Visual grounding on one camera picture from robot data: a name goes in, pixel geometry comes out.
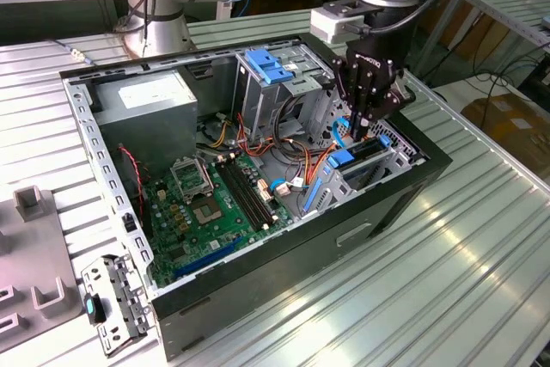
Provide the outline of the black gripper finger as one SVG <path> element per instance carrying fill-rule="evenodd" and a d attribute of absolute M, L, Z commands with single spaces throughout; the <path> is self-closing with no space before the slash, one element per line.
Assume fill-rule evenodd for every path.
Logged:
<path fill-rule="evenodd" d="M 345 101 L 351 110 L 351 138 L 359 140 L 360 117 L 357 106 L 358 64 L 353 63 L 349 65 L 343 58 L 336 58 L 333 61 L 333 72 L 340 99 Z"/>
<path fill-rule="evenodd" d="M 370 124 L 387 118 L 393 107 L 391 84 L 394 80 L 393 62 L 380 61 L 377 67 L 371 62 L 360 63 L 359 98 L 361 119 L 359 121 L 359 138 L 367 135 Z"/>

